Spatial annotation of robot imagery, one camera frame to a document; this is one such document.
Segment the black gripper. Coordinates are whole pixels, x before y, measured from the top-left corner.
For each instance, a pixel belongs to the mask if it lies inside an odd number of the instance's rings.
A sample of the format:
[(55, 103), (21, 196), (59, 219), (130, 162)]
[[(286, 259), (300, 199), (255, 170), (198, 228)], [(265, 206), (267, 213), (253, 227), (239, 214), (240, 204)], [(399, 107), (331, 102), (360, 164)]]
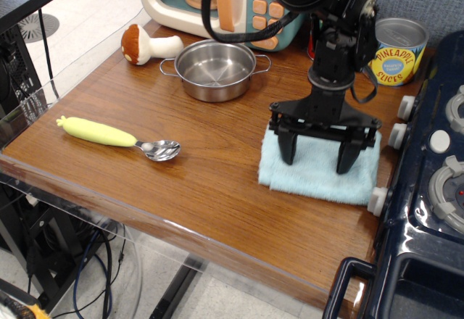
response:
[(293, 164), (298, 135), (324, 138), (341, 143), (338, 174), (348, 173), (360, 152), (375, 144), (381, 127), (380, 120), (349, 105), (344, 91), (327, 91), (316, 85), (305, 98), (275, 101), (269, 109), (269, 129), (278, 133), (281, 159), (287, 165)]

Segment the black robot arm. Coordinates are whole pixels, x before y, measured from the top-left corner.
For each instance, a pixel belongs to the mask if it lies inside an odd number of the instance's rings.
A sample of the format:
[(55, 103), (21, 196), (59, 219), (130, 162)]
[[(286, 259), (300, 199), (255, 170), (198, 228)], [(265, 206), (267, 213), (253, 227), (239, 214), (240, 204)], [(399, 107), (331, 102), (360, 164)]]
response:
[(291, 14), (312, 19), (314, 58), (307, 77), (311, 92), (303, 99), (275, 101), (269, 128), (277, 135), (282, 160), (294, 161), (298, 136), (340, 143), (336, 171), (349, 172), (361, 151), (372, 147), (381, 122), (348, 104), (355, 76), (375, 80), (370, 61), (376, 40), (377, 0), (276, 0)]

